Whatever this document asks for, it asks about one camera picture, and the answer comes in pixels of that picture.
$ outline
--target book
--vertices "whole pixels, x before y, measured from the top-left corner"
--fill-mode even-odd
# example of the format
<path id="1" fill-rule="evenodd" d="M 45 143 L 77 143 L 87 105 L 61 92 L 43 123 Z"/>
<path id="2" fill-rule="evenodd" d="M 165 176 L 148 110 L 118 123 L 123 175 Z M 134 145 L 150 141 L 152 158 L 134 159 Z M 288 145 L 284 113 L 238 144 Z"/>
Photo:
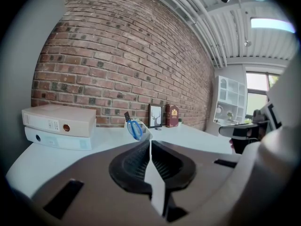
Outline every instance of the book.
<path id="1" fill-rule="evenodd" d="M 166 105 L 166 127 L 179 125 L 179 108 L 176 105 Z"/>
<path id="2" fill-rule="evenodd" d="M 51 133 L 90 137 L 96 110 L 64 105 L 42 105 L 22 110 L 25 126 Z"/>

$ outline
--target brick wall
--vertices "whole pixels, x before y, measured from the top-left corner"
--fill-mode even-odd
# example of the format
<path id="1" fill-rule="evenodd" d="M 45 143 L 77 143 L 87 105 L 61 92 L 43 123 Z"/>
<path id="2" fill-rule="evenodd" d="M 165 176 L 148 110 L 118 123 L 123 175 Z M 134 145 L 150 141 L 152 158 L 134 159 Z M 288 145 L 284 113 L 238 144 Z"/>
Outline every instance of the brick wall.
<path id="1" fill-rule="evenodd" d="M 65 0 L 36 67 L 32 106 L 97 110 L 97 126 L 124 113 L 148 121 L 148 104 L 176 104 L 204 129 L 214 70 L 190 29 L 158 0 Z"/>

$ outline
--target window frame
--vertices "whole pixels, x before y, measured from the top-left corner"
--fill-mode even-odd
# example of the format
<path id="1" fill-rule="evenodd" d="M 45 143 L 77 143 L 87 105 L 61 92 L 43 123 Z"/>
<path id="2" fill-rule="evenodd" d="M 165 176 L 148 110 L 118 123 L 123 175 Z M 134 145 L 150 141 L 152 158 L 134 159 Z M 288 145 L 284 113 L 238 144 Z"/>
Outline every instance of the window frame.
<path id="1" fill-rule="evenodd" d="M 268 84 L 268 91 L 271 89 L 271 87 L 270 87 L 270 82 L 269 82 L 269 75 L 277 76 L 277 77 L 280 76 L 280 74 L 269 73 L 269 72 L 246 71 L 246 74 L 248 74 L 248 73 L 252 73 L 252 74 L 265 74 L 266 80 L 267 80 L 267 84 Z M 260 89 L 249 89 L 249 88 L 248 88 L 248 84 L 246 85 L 246 87 L 247 87 L 247 98 L 248 98 L 248 94 L 249 94 L 249 93 L 251 93 L 251 94 L 257 94 L 257 95 L 268 96 L 268 95 L 267 95 L 267 91 L 265 91 L 265 90 L 260 90 Z M 252 119 L 252 118 L 253 118 L 253 115 L 248 115 L 248 114 L 246 113 L 245 118 L 246 118 L 246 119 Z"/>

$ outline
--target white ceiling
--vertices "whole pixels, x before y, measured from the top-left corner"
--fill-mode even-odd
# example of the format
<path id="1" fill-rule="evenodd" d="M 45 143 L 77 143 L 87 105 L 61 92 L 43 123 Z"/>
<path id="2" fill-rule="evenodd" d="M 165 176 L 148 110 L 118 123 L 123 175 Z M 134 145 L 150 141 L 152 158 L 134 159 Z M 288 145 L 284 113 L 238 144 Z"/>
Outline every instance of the white ceiling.
<path id="1" fill-rule="evenodd" d="M 207 54 L 212 58 L 215 67 L 241 63 L 287 66 L 288 61 L 299 49 L 299 42 L 293 33 L 275 29 L 252 29 L 250 27 L 251 17 L 288 21 L 281 9 L 271 0 L 264 2 L 230 0 L 228 3 L 223 3 L 221 0 L 199 0 L 205 7 L 211 21 L 202 13 L 200 5 L 195 0 L 161 1 L 190 26 L 207 49 Z M 188 2 L 194 11 L 185 6 L 185 2 Z M 196 21 L 198 18 L 195 12 L 202 20 L 202 23 L 199 23 L 203 31 L 202 34 L 188 17 L 190 15 Z M 210 22 L 214 23 L 218 34 L 214 33 L 213 25 Z M 220 37 L 222 44 L 219 44 L 217 36 Z M 244 46 L 246 40 L 252 43 L 251 46 Z M 222 59 L 222 51 L 226 56 L 224 60 Z"/>

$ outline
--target fluorescent light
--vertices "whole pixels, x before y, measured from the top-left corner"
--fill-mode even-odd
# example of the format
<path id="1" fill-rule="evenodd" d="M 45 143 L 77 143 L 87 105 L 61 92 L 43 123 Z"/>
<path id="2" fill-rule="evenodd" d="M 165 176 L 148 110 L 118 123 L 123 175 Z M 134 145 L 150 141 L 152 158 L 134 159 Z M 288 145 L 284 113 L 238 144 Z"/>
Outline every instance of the fluorescent light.
<path id="1" fill-rule="evenodd" d="M 252 28 L 274 28 L 295 33 L 295 29 L 291 23 L 270 19 L 270 18 L 251 18 Z"/>

